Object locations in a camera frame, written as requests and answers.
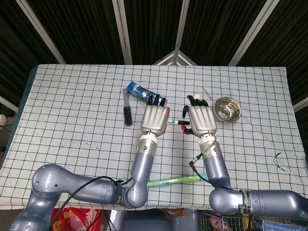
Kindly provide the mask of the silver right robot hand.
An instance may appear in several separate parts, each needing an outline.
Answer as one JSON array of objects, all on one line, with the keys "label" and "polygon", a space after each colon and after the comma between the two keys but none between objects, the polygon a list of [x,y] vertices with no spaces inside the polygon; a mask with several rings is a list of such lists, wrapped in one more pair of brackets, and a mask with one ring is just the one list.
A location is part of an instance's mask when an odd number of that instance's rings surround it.
[{"label": "silver right robot hand", "polygon": [[182,111],[182,117],[189,114],[191,128],[186,128],[181,125],[184,134],[195,135],[198,138],[205,134],[215,135],[217,132],[217,125],[214,119],[212,108],[208,106],[205,100],[195,99],[193,96],[188,95],[191,105],[185,105]]}]

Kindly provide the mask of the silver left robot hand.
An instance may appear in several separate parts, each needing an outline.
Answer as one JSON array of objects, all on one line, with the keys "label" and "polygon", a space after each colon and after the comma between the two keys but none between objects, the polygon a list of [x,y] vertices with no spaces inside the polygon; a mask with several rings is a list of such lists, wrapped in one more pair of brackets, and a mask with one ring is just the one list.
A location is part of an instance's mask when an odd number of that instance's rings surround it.
[{"label": "silver left robot hand", "polygon": [[149,97],[141,121],[142,133],[151,132],[156,137],[165,133],[170,113],[170,108],[165,107],[166,98],[159,99],[160,94],[157,94],[155,98],[153,95]]}]

